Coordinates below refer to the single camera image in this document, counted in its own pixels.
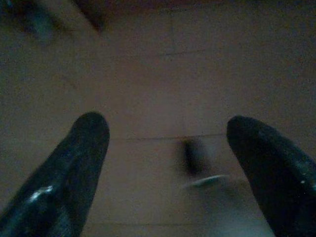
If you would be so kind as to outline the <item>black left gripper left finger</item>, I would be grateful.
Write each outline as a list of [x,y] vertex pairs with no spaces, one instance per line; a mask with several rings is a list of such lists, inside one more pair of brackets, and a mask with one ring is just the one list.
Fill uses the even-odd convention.
[[109,126],[100,113],[81,115],[3,210],[1,236],[80,236],[109,140]]

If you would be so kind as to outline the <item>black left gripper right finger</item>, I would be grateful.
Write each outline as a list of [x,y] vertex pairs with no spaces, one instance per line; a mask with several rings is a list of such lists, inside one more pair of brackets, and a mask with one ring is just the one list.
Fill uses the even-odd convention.
[[277,237],[316,235],[316,163],[275,128],[235,116],[227,140]]

